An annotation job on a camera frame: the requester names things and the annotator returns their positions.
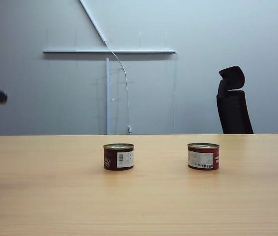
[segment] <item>can lid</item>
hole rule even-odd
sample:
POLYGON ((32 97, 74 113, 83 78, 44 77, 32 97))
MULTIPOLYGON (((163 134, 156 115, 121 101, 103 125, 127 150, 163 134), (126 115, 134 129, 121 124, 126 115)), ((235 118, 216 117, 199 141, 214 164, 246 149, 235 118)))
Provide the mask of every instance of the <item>can lid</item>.
POLYGON ((210 144, 210 143, 192 143, 187 145, 189 148, 197 148, 197 149, 215 149, 219 148, 218 144, 210 144))
POLYGON ((103 146, 104 149, 110 149, 110 150, 124 150, 124 149, 130 149, 133 148, 133 144, 106 144, 103 146))

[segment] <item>can label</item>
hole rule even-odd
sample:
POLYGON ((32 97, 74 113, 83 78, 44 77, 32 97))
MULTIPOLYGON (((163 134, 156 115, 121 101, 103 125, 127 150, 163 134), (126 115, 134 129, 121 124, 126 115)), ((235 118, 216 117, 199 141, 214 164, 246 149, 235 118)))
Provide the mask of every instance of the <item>can label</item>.
POLYGON ((118 152, 117 167, 130 167, 134 165, 134 151, 118 152))
POLYGON ((213 153, 188 151, 188 164, 192 167, 212 169, 213 161, 213 153))
POLYGON ((104 157, 104 167, 109 169, 111 166, 111 160, 108 159, 107 157, 104 157))

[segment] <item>vertical pole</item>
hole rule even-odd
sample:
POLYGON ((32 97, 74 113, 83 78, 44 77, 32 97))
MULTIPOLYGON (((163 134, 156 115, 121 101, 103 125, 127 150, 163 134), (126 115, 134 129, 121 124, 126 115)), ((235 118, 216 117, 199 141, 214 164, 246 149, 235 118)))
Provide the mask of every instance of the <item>vertical pole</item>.
POLYGON ((110 60, 106 58, 106 134, 111 134, 110 119, 110 60))

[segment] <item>red can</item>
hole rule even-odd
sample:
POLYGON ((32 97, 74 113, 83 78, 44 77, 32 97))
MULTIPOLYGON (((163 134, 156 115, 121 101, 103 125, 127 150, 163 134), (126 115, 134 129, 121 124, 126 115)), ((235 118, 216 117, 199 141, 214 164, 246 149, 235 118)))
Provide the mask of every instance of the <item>red can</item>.
POLYGON ((134 167, 133 144, 107 144, 104 148, 104 168, 123 171, 134 167))
POLYGON ((209 143, 188 144, 188 166, 197 170, 219 168, 219 145, 209 143))

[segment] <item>barcode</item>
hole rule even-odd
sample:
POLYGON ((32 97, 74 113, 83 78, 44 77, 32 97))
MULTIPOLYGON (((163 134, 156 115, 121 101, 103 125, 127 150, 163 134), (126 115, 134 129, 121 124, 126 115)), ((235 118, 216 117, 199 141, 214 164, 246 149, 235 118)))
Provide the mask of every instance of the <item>barcode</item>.
POLYGON ((213 167, 213 165, 201 165, 202 167, 204 167, 204 168, 212 168, 213 167))

